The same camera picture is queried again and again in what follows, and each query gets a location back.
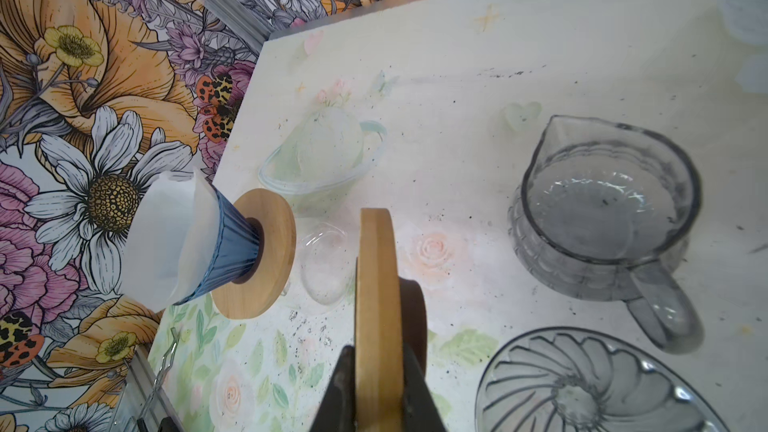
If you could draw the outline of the wooden dripper ring stand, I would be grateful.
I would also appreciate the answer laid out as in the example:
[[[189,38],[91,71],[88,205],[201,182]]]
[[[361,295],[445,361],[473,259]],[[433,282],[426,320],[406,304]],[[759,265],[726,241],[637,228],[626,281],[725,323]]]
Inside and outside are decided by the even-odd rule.
[[[247,320],[265,313],[283,292],[296,253],[296,223],[288,202],[264,188],[246,192],[235,207],[260,233],[259,256],[247,274],[212,296],[222,315]]]

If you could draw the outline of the blue glass dripper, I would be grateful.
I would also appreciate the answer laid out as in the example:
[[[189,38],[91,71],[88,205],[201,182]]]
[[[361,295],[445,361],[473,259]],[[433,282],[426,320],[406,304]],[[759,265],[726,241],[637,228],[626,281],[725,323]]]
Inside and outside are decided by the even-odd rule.
[[[219,211],[215,247],[196,287],[175,301],[175,305],[185,304],[246,276],[261,259],[262,233],[218,189],[212,190]]]

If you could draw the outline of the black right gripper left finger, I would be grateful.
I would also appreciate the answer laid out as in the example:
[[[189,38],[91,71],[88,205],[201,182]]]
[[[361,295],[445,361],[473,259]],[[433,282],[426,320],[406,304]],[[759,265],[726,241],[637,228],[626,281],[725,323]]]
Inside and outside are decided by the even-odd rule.
[[[310,432],[354,432],[356,430],[355,405],[355,348],[342,348],[331,375]]]

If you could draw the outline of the white paper coffee filter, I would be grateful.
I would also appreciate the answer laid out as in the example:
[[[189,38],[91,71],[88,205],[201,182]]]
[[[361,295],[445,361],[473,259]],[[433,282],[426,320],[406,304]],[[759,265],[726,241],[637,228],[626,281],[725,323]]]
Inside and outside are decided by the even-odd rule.
[[[121,293],[158,312],[191,296],[216,248],[220,208],[203,174],[162,173],[133,218]]]

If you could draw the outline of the grey ribbed glass dripper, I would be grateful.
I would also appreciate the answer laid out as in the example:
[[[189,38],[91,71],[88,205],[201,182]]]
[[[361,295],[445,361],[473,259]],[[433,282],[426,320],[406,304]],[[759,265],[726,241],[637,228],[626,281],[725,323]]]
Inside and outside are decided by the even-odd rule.
[[[677,373],[610,335],[575,327],[522,334],[492,357],[478,431],[725,431]]]

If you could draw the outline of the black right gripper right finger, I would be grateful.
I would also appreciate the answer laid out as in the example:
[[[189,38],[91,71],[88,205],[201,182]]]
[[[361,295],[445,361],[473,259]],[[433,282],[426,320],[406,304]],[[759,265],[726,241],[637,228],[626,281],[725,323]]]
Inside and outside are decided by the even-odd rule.
[[[417,357],[409,344],[403,345],[403,366],[403,430],[446,432]]]

